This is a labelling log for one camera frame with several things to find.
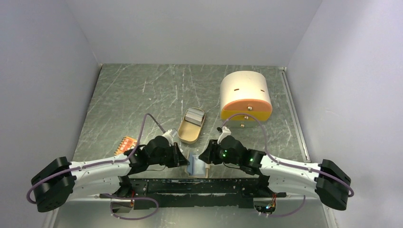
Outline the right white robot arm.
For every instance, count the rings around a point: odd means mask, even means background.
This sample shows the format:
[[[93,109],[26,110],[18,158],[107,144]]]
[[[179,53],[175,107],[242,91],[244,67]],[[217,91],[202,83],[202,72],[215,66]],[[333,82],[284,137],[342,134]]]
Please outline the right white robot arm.
[[[332,209],[347,208],[351,178],[331,160],[306,163],[270,158],[263,151],[244,147],[232,136],[210,140],[199,159],[206,164],[233,164],[249,175],[264,177],[256,185],[263,197],[272,192],[294,193],[319,199]]]

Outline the tan oval tray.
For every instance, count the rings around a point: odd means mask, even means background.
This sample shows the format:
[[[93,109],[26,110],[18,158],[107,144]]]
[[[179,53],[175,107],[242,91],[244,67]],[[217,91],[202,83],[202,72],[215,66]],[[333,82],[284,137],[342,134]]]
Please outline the tan oval tray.
[[[187,144],[194,144],[198,141],[201,130],[204,124],[204,120],[201,125],[195,125],[190,122],[185,121],[184,117],[178,129],[178,137],[181,142]]]

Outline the grey credit card stack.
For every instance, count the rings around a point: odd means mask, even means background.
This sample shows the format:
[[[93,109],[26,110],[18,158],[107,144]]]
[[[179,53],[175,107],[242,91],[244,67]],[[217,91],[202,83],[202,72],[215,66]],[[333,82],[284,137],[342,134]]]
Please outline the grey credit card stack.
[[[201,125],[205,117],[205,112],[197,108],[189,108],[184,116],[185,121],[195,125]]]

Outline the tan card holder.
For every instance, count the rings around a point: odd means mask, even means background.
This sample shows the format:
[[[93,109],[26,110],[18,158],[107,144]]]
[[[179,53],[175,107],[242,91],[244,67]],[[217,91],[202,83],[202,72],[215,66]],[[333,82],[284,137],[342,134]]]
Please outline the tan card holder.
[[[189,153],[187,160],[189,165],[186,168],[186,173],[191,178],[208,178],[210,165],[199,159],[197,154]]]

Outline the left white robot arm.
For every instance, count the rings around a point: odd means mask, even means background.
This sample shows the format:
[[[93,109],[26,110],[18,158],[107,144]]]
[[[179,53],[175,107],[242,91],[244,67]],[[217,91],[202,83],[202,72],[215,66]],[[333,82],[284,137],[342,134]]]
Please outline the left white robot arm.
[[[27,199],[36,205],[38,212],[48,212],[83,196],[110,194],[124,198],[132,190],[127,177],[156,164],[176,168],[188,165],[189,161],[178,143],[165,136],[106,159],[72,162],[59,157],[31,179]]]

